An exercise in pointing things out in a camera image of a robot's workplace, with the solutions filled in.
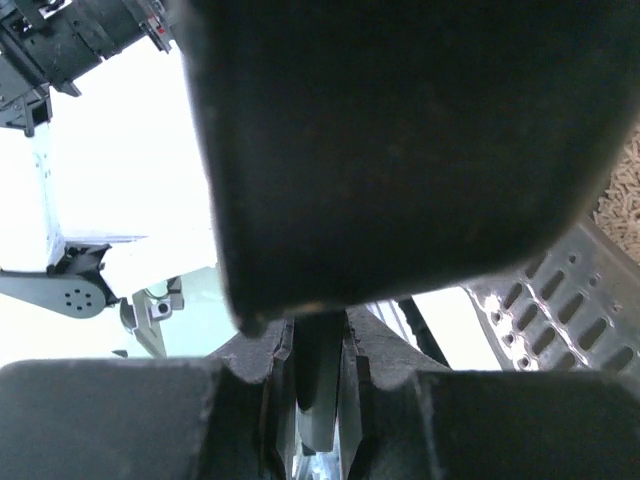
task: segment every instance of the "slotted metal panel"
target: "slotted metal panel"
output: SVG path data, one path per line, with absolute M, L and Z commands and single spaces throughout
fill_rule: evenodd
M 464 288 L 503 368 L 640 377 L 640 267 L 590 219 L 521 268 Z

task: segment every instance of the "black plastic part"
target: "black plastic part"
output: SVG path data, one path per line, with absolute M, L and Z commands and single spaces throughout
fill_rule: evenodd
M 404 313 L 413 336 L 416 337 L 420 351 L 445 367 L 449 367 L 449 362 L 447 362 L 440 345 L 438 345 L 433 333 L 431 333 L 429 325 L 427 325 L 422 313 L 420 313 L 415 300 L 411 297 L 398 300 L 398 306 Z
M 366 308 L 348 318 L 346 480 L 637 478 L 637 383 L 454 373 Z M 295 444 L 292 327 L 273 322 L 261 339 L 238 335 L 202 360 L 4 368 L 0 478 L 284 480 Z
M 47 2 L 20 0 L 18 10 L 5 11 L 0 18 L 0 127 L 33 135 L 35 126 L 51 119 L 49 85 L 80 95 L 74 80 L 144 36 L 123 1 L 75 0 L 46 20 L 37 7 Z
M 47 273 L 0 271 L 0 293 L 68 317 L 95 317 L 118 300 L 100 275 L 102 257 L 109 248 L 69 246 Z
M 51 84 L 63 91 L 102 63 L 103 54 L 120 52 L 143 36 L 122 0 L 78 0 L 52 15 L 46 31 L 30 32 L 23 44 Z
M 250 334 L 543 249 L 639 107 L 634 0 L 182 3 L 217 243 Z
M 331 452 L 334 445 L 345 312 L 296 319 L 298 432 L 305 447 Z

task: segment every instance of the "metal bracket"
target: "metal bracket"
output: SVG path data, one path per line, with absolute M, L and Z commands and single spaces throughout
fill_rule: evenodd
M 13 3 L 34 30 L 42 30 L 47 27 L 47 21 L 32 0 L 13 0 Z
M 116 300 L 99 272 L 108 248 L 68 246 L 47 273 L 0 271 L 0 294 L 72 318 L 95 317 Z
M 166 358 L 167 351 L 159 322 L 170 318 L 175 310 L 184 309 L 180 277 L 167 280 L 166 295 L 155 300 L 152 301 L 152 297 L 145 290 L 134 293 L 131 303 L 127 299 L 122 300 L 120 319 L 125 329 L 149 355 L 154 358 Z

